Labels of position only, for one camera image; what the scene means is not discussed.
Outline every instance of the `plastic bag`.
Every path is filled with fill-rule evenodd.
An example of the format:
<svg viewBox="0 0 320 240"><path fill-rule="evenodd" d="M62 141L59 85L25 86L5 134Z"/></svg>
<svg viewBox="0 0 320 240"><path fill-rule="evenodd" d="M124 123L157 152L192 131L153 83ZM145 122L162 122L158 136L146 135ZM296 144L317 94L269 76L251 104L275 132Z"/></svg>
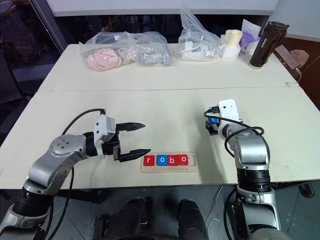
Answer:
<svg viewBox="0 0 320 240"><path fill-rule="evenodd" d="M92 69L102 72L136 61L166 67L173 57L166 39L158 32L100 32L80 45L80 55Z"/></svg>
<svg viewBox="0 0 320 240"><path fill-rule="evenodd" d="M79 42L85 63L98 72L115 69L132 62L124 32L99 32L85 44Z"/></svg>
<svg viewBox="0 0 320 240"><path fill-rule="evenodd" d="M167 40L156 31L144 33L128 33L130 38L130 58L141 65L153 64L168 67L173 64L173 56Z"/></svg>
<svg viewBox="0 0 320 240"><path fill-rule="evenodd" d="M220 55L219 37L207 31L184 4L181 23L183 30L175 52L181 60L211 61Z"/></svg>

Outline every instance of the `tissue box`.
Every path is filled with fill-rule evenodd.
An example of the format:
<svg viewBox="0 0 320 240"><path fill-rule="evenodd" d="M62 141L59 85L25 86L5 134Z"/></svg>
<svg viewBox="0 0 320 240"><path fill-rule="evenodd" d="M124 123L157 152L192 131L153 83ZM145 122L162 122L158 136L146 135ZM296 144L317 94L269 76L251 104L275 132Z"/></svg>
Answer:
<svg viewBox="0 0 320 240"><path fill-rule="evenodd" d="M255 39L250 33L243 32L240 42L241 52L246 54L255 51L259 41L259 36Z"/></svg>

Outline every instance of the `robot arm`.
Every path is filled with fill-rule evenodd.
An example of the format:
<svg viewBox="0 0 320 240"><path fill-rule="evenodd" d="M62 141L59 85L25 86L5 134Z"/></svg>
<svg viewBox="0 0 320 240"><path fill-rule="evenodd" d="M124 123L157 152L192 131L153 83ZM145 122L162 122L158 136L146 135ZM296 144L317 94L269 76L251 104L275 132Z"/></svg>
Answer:
<svg viewBox="0 0 320 240"><path fill-rule="evenodd" d="M143 128L141 123L115 124L115 119L101 114L94 132L83 135L65 134L57 137L47 152L31 166L17 200L11 205L0 224L0 234L6 227L32 229L41 226L72 167L79 161L99 155L113 155L125 162L137 159L150 149L137 149L121 154L119 132Z"/></svg>
<svg viewBox="0 0 320 240"><path fill-rule="evenodd" d="M261 228L280 231L275 191L270 183L270 151L262 136L263 129L242 123L233 99L220 101L218 106L206 111L205 117L208 117L205 126L210 135L219 135L224 139L227 151L235 160L239 201L232 204L231 209L238 235L248 239Z"/></svg>

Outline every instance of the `white table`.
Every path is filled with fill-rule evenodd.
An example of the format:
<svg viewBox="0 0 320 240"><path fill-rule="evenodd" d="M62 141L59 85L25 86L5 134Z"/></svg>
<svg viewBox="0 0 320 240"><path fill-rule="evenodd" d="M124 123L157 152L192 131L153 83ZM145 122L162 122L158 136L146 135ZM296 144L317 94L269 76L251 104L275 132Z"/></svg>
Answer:
<svg viewBox="0 0 320 240"><path fill-rule="evenodd" d="M234 160L222 139L209 136L203 117L208 107L229 98L235 99L246 124L265 129L271 181L320 179L320 113L300 87L39 91L0 148L0 189L21 188L30 166L50 142L77 114L91 108L106 108L117 123L146 125L120 133L124 153L138 148L195 152L199 172L141 173L139 159L119 163L111 157L92 157L75 165L74 188L235 184ZM97 113L84 116L69 133L91 131L97 118Z"/></svg>
<svg viewBox="0 0 320 240"><path fill-rule="evenodd" d="M175 44L169 45L172 50ZM125 67L96 72L80 57L79 46L71 44L63 52L39 91L119 91L224 89L251 87L286 87L295 81L273 54L262 69L248 66L251 54L240 54L236 60L209 62L174 59L172 67Z"/></svg>

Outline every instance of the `brown bottle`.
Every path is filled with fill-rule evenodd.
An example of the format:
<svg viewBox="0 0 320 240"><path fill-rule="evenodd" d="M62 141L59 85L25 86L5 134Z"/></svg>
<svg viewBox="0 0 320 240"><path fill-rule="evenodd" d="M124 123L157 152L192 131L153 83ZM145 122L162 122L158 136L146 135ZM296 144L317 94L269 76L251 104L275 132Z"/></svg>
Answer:
<svg viewBox="0 0 320 240"><path fill-rule="evenodd" d="M261 39L250 59L249 66L260 69L268 61L269 56L278 46L279 41L287 34L289 25L277 21L269 21L263 30Z"/></svg>

